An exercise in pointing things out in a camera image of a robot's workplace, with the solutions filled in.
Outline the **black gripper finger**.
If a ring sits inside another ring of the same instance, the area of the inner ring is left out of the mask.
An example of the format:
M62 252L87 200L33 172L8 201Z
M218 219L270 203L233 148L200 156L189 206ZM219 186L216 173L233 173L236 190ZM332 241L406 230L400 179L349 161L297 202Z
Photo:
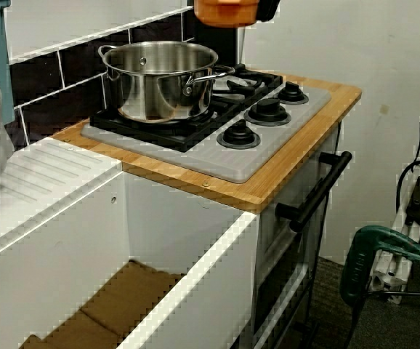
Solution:
M272 20L278 9L280 0L259 0L256 19L259 22Z

